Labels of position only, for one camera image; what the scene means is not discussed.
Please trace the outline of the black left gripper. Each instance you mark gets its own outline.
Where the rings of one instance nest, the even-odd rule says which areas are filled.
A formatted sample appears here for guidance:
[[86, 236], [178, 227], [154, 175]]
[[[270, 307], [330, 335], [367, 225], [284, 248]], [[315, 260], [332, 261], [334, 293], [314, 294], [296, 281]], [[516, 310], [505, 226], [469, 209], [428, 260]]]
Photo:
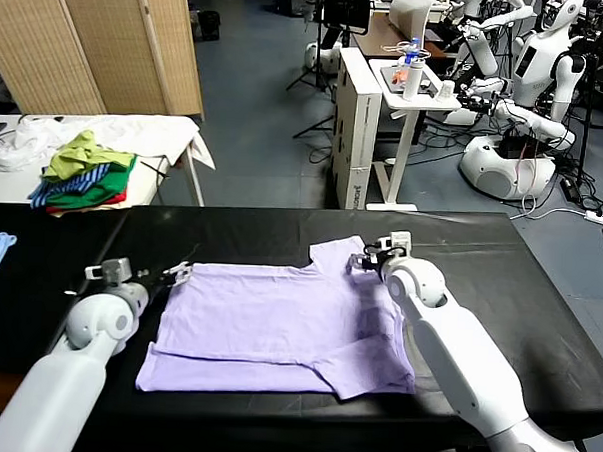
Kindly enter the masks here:
[[159, 296], [170, 292], [172, 286], [177, 287], [185, 284], [190, 278], [192, 269], [188, 261], [182, 261], [158, 275], [135, 276], [130, 279], [131, 283], [141, 284], [147, 291], [148, 298], [157, 299]]

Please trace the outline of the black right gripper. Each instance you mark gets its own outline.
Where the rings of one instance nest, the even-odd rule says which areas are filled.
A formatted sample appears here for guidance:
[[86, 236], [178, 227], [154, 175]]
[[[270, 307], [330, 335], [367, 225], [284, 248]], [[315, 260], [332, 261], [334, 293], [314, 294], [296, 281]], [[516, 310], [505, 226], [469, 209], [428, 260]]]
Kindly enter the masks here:
[[378, 275], [383, 274], [383, 267], [391, 259], [390, 250], [378, 248], [365, 249], [363, 255], [359, 253], [351, 254], [346, 264], [346, 274], [361, 272], [362, 270], [374, 271]]

